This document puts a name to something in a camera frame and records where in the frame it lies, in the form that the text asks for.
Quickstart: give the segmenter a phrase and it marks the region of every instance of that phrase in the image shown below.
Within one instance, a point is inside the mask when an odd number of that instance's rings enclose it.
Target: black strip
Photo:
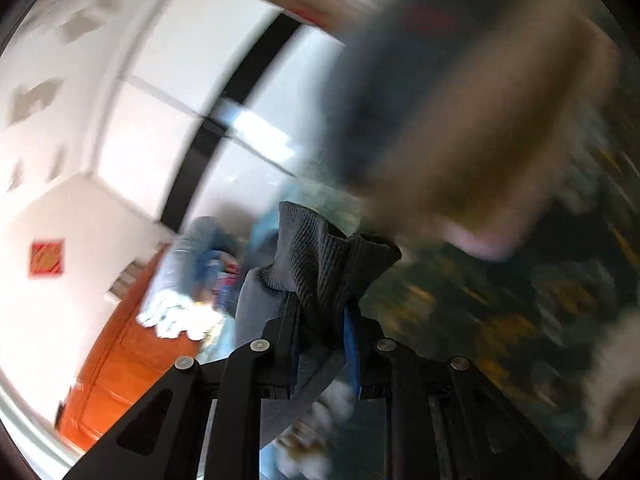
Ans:
[[[207,115],[212,116],[222,99],[230,99],[238,104],[244,104],[262,74],[300,25],[298,20],[287,14],[278,15],[244,56]],[[216,124],[207,118],[200,124],[164,204],[160,221],[169,229],[175,232],[180,229],[200,179],[207,169],[220,139],[225,136],[226,130],[227,126]]]

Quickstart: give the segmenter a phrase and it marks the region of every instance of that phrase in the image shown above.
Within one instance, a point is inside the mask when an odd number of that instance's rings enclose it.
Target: white panel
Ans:
[[[342,43],[305,25],[271,63],[230,130],[261,155],[295,172],[321,134],[322,85]]]
[[[245,237],[251,224],[280,197],[292,177],[231,140],[222,140],[209,162],[182,224],[215,216],[231,234]]]
[[[171,0],[131,73],[203,114],[278,12],[263,0]]]
[[[105,130],[98,176],[159,219],[200,119],[123,83]]]

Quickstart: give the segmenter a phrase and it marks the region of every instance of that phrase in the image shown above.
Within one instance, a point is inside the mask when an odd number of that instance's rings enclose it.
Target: wooden cabinet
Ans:
[[[184,332],[161,339],[136,322],[163,252],[149,262],[102,329],[58,418],[59,434],[81,450],[88,450],[177,357],[198,351],[198,342]]]

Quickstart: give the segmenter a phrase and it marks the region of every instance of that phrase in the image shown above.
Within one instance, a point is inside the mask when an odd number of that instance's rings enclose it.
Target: silver bolt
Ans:
[[[460,372],[464,372],[469,368],[469,359],[462,356],[456,356],[451,360],[451,367]]]
[[[271,345],[269,345],[269,342],[266,339],[255,339],[251,341],[251,344],[249,345],[251,350],[254,352],[264,352],[269,349],[269,346]]]
[[[392,352],[396,349],[396,342],[393,339],[380,339],[376,346],[378,350],[382,350],[383,352]]]
[[[174,366],[178,368],[178,370],[188,370],[193,366],[194,362],[193,357],[183,355],[175,360]]]

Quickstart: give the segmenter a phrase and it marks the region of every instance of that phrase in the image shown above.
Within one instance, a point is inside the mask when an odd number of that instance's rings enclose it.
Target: red poster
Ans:
[[[64,240],[32,242],[29,276],[61,276],[64,272],[64,247]]]

